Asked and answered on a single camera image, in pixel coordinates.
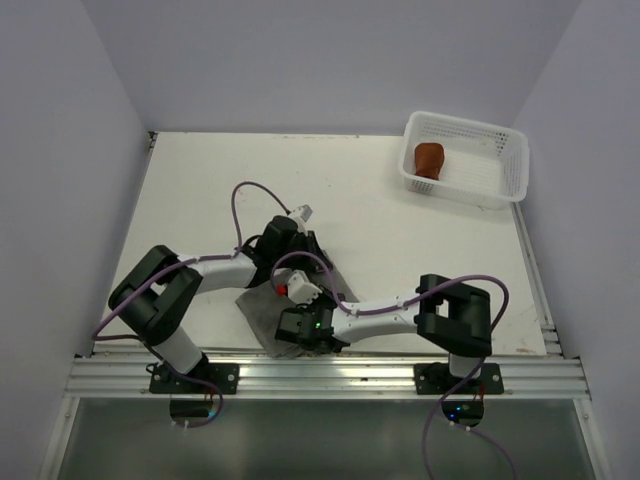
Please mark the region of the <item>grey towel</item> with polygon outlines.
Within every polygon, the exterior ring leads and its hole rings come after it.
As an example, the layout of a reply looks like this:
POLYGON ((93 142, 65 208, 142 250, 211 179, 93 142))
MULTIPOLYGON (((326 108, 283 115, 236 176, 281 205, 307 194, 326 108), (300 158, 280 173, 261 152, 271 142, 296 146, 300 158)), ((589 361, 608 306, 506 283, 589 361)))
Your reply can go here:
MULTIPOLYGON (((345 302, 359 301, 336 267, 332 268, 331 273, 339 297, 345 302)), ((323 272, 307 274, 307 277, 321 287, 330 286, 329 278, 323 272)), ((261 347, 270 357, 292 359, 301 355, 313 355, 295 344, 276 340, 275 333, 282 310, 294 307, 295 304, 287 298, 277 296, 269 283, 244 291, 235 303, 261 347)))

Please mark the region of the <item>rust brown towel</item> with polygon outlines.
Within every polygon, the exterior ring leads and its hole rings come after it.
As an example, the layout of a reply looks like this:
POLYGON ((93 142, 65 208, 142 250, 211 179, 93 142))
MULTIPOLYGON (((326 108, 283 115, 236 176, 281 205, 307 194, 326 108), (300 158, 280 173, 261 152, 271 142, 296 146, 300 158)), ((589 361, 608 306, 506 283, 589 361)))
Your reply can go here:
POLYGON ((415 175, 438 181, 445 162, 445 150, 440 143, 420 143, 414 149, 415 175))

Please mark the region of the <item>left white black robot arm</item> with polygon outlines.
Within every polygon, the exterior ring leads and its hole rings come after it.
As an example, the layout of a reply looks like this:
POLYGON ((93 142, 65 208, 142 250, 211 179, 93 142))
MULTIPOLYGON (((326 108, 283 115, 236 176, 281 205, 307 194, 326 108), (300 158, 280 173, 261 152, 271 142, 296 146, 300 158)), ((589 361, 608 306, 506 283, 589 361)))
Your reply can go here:
POLYGON ((157 245, 115 287, 108 307, 173 368, 175 384, 185 392, 197 392, 213 377, 207 373, 204 353, 181 327, 193 298, 211 291, 258 287, 280 267, 317 274, 321 267, 311 254, 333 269, 315 232, 291 215, 273 217, 262 234, 241 243, 231 254, 197 258, 157 245))

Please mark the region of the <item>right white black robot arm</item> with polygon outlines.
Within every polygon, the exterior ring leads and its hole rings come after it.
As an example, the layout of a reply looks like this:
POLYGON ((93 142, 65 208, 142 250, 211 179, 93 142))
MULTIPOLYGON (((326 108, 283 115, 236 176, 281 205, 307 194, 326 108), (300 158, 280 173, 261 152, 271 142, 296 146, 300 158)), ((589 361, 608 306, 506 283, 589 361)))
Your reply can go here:
POLYGON ((461 393, 480 382, 477 363, 492 355, 489 293, 445 277, 424 275, 414 292, 392 299, 346 302, 294 271, 277 292, 294 305, 281 312, 275 338, 304 351, 339 353, 374 337, 416 334, 448 353, 445 379, 461 393))

